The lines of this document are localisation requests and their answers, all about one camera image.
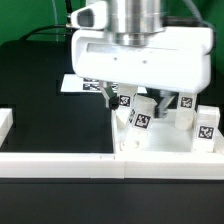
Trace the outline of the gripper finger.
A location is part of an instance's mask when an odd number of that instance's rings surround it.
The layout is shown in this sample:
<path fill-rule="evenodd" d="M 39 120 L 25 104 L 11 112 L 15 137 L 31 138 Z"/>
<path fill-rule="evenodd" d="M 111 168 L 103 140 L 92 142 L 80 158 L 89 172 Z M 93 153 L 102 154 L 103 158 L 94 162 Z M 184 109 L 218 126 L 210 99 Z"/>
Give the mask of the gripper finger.
<path fill-rule="evenodd" d="M 160 91 L 161 102 L 155 107 L 154 117 L 155 118 L 165 118 L 168 113 L 168 106 L 171 104 L 175 98 L 175 93 L 167 90 Z"/>
<path fill-rule="evenodd" d="M 108 109 L 116 110 L 119 107 L 119 98 L 112 89 L 112 84 L 106 81 L 99 82 L 99 88 L 105 98 L 105 105 Z"/>

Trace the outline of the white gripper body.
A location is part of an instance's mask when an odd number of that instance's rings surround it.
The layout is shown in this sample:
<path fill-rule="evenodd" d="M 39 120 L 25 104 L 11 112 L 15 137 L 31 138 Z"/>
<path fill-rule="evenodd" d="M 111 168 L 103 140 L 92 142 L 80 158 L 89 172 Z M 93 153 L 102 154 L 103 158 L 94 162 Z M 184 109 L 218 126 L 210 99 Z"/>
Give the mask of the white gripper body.
<path fill-rule="evenodd" d="M 213 29 L 164 18 L 159 1 L 98 1 L 74 11 L 71 25 L 80 77 L 188 93 L 210 83 Z"/>

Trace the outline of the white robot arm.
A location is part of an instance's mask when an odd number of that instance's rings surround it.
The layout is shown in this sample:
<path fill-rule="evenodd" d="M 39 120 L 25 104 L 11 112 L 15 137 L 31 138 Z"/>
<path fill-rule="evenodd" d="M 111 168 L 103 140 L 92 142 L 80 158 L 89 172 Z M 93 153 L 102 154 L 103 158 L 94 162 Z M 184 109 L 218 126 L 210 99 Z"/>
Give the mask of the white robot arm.
<path fill-rule="evenodd" d="M 72 67 L 83 78 L 162 92 L 161 118 L 175 92 L 198 94 L 210 83 L 214 28 L 183 0 L 191 18 L 167 16 L 164 0 L 98 0 L 71 14 Z"/>

